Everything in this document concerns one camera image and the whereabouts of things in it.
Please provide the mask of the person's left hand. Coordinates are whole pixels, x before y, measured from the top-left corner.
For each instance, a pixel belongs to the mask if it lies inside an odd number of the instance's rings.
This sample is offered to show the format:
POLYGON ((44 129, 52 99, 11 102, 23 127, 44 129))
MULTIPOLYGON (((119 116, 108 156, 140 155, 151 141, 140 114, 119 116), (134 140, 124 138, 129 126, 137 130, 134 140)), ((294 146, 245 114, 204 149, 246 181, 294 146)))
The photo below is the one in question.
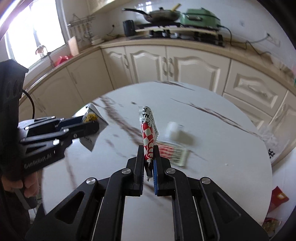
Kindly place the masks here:
POLYGON ((3 175, 1 177, 1 182, 4 190, 8 192, 14 192, 15 189, 22 189, 24 187, 24 196, 26 198, 37 196, 39 193, 39 179, 37 172, 30 174, 23 181, 11 181, 3 175))

